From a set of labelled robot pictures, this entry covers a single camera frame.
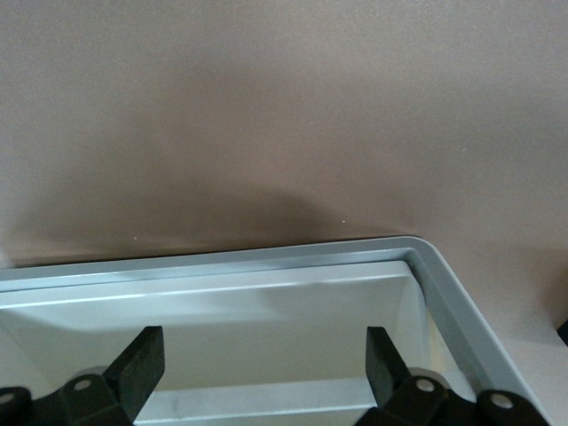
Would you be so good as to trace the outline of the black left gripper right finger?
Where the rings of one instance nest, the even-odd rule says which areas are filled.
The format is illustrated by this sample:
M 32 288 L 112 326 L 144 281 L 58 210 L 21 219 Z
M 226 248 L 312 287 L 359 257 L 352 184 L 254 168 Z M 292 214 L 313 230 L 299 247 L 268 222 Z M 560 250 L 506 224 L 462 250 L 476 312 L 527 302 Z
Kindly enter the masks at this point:
M 383 327 L 368 327 L 365 371 L 376 406 L 358 425 L 547 425 L 528 399 L 506 390 L 483 390 L 474 402 L 440 381 L 414 375 Z

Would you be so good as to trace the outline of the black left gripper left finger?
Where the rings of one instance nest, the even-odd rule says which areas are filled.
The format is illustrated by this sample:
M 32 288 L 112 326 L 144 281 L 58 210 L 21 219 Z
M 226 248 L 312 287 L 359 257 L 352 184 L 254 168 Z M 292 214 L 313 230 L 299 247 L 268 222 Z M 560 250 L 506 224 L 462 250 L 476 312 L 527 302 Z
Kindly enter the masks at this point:
M 165 372 L 163 329 L 145 327 L 101 374 L 72 378 L 33 399 L 21 386 L 1 389 L 3 425 L 132 425 Z

